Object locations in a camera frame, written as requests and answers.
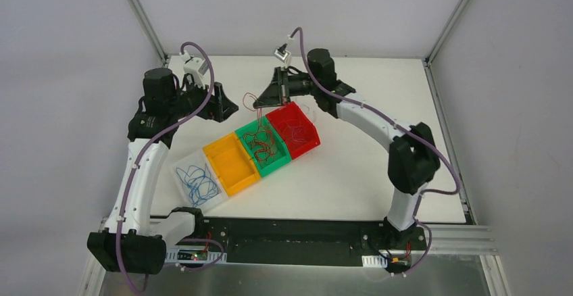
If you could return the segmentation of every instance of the white table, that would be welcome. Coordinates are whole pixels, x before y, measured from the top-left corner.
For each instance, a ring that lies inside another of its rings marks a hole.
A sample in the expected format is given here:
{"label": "white table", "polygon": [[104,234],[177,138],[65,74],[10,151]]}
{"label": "white table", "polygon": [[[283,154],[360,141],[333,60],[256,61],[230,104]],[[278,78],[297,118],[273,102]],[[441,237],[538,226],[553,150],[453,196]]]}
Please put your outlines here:
{"label": "white table", "polygon": [[[217,123],[200,118],[184,124],[172,143],[153,198],[151,214],[166,215],[182,199],[170,166],[256,119],[243,107],[246,92],[259,95],[269,84],[278,61],[273,57],[212,57],[215,79],[240,110]],[[336,58],[339,78],[354,87],[374,106],[412,124],[432,128],[437,147],[445,144],[422,62],[418,59]],[[173,57],[170,68],[182,77],[182,62]],[[300,57],[293,65],[304,70]],[[356,127],[322,112],[312,97],[296,97],[313,120],[321,145],[273,174],[231,197],[205,215],[238,218],[312,220],[382,220],[390,209],[394,188],[387,176],[388,153]],[[429,188],[453,190],[444,166]],[[458,196],[428,194],[418,213],[428,222],[465,222]]]}

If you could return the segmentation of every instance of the tangled blue cable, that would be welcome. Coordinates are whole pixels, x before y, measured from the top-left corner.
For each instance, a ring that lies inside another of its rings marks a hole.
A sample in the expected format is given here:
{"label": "tangled blue cable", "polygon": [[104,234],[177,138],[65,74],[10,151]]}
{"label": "tangled blue cable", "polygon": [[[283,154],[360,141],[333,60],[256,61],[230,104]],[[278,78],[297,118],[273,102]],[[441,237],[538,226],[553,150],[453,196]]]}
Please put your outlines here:
{"label": "tangled blue cable", "polygon": [[211,178],[207,164],[203,169],[198,166],[189,166],[187,171],[177,168],[175,173],[183,186],[189,188],[189,198],[191,198],[193,207],[203,205],[220,192],[217,183]]}

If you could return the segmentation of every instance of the plastic container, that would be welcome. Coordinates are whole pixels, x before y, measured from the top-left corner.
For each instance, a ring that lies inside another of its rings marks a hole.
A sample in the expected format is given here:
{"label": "plastic container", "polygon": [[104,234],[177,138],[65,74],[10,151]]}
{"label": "plastic container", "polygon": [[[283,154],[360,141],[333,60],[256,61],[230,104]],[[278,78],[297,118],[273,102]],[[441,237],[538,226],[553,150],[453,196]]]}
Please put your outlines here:
{"label": "plastic container", "polygon": [[288,147],[292,159],[320,145],[316,127],[296,103],[273,110],[266,117]]}
{"label": "plastic container", "polygon": [[[251,159],[255,162],[261,176],[267,176],[281,166],[289,163],[292,159],[289,154],[289,149],[275,129],[272,128],[272,125],[266,117],[261,118],[261,124],[267,131],[262,130],[258,132],[259,121],[255,120],[237,129],[235,133],[247,150],[247,153],[251,156]],[[264,142],[264,144],[270,145],[274,155],[269,155],[269,153],[264,151],[261,145],[254,143],[253,140],[255,137],[259,141]]]}
{"label": "plastic container", "polygon": [[202,149],[175,162],[170,172],[190,207],[206,212],[229,198]]}
{"label": "plastic container", "polygon": [[205,146],[203,152],[229,197],[261,179],[234,132]]}

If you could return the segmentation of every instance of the robotic arm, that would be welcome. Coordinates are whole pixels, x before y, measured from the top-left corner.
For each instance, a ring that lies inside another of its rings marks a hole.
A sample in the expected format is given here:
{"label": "robotic arm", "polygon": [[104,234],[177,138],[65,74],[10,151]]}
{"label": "robotic arm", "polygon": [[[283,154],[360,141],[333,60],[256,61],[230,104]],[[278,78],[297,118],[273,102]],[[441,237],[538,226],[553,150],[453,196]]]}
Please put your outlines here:
{"label": "robotic arm", "polygon": [[[254,102],[255,108],[284,105],[292,96],[311,95],[318,107],[368,134],[389,153],[388,176],[395,190],[392,206],[382,227],[385,248],[393,248],[409,239],[414,231],[414,212],[419,193],[434,178],[440,167],[439,158],[428,147],[403,134],[394,124],[360,105],[337,99],[320,90],[308,73],[288,66],[290,53],[286,45],[279,47],[275,56],[285,65],[274,69],[270,85]],[[334,60],[326,49],[312,49],[307,54],[308,66],[327,90],[342,97],[361,101],[364,98],[354,88],[337,79]],[[411,124],[394,121],[410,132],[434,145],[432,131],[423,122]]]}
{"label": "robotic arm", "polygon": [[[177,127],[152,142],[136,166],[136,156],[156,134],[177,123],[195,111],[205,100],[209,87],[201,79],[207,71],[207,63],[187,52],[183,58],[185,76],[182,83],[168,68],[156,68],[145,72],[144,95],[139,99],[139,108],[128,126],[128,160],[118,198],[109,218],[100,232],[88,237],[88,248],[107,270],[119,272],[116,258],[116,235],[121,235],[123,263],[127,272],[157,274],[165,262],[167,249],[189,236],[202,222],[200,209],[180,207],[172,211],[167,219],[156,225],[153,231],[149,225],[151,202],[155,192],[159,169],[171,147]],[[239,107],[223,92],[219,82],[214,83],[213,95],[197,114],[206,120],[223,122]],[[131,189],[120,216],[124,191],[133,168],[138,170],[131,182]],[[118,232],[118,220],[123,221]]]}

